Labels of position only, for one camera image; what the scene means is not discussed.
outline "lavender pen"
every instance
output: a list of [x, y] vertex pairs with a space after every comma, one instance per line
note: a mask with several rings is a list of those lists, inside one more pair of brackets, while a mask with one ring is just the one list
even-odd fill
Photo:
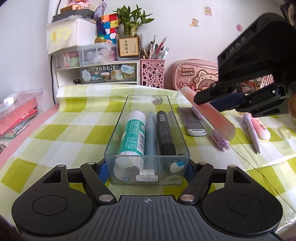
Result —
[[202, 114], [194, 107], [191, 107], [191, 110], [196, 114], [196, 116], [201, 120], [202, 124], [209, 128], [209, 134], [216, 145], [221, 149], [224, 148], [225, 150], [230, 149], [229, 142], [225, 140], [219, 133], [216, 131], [211, 124], [202, 116]]

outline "blue marker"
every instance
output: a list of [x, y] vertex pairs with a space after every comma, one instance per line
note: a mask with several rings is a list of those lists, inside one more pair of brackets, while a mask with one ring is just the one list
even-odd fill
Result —
[[[157, 136], [156, 136], [156, 124], [155, 124], [155, 115], [153, 112], [148, 112], [146, 116], [146, 131], [145, 131], [145, 156], [157, 156]], [[144, 161], [144, 170], [156, 170], [158, 167], [158, 159], [155, 158], [146, 158]]]

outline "pink desk edge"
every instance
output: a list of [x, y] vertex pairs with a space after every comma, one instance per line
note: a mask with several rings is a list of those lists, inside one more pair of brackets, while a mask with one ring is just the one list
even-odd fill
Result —
[[49, 117], [59, 110], [59, 104], [54, 105], [49, 110], [40, 115], [26, 129], [24, 129], [0, 154], [0, 169], [8, 161], [11, 155], [20, 147], [20, 145], [30, 136], [33, 131], [40, 127]]

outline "pink pen holder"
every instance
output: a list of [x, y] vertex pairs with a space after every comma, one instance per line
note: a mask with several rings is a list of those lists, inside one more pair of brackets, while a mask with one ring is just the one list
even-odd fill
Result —
[[141, 84], [163, 89], [165, 60], [141, 59]]

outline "green checkered tablecloth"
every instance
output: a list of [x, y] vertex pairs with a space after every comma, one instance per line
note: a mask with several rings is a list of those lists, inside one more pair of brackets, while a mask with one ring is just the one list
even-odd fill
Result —
[[[209, 136], [190, 137], [177, 111], [179, 106], [191, 106], [180, 92], [135, 85], [73, 85], [62, 86], [57, 97], [60, 108], [35, 130], [0, 170], [0, 214], [10, 223], [14, 200], [51, 168], [66, 164], [78, 168], [82, 164], [103, 158], [104, 150], [118, 120], [127, 95], [167, 95], [195, 162], [207, 162], [226, 169], [234, 164], [271, 192], [282, 204], [284, 216], [278, 228], [283, 233], [296, 220], [296, 123], [289, 115], [261, 118], [271, 133], [271, 139], [260, 140], [261, 154], [256, 154], [240, 113], [223, 114], [237, 128], [229, 151], [218, 149]], [[108, 188], [120, 195], [178, 196], [186, 187], [115, 186]], [[83, 191], [82, 184], [70, 183]], [[213, 184], [210, 191], [223, 187]]]

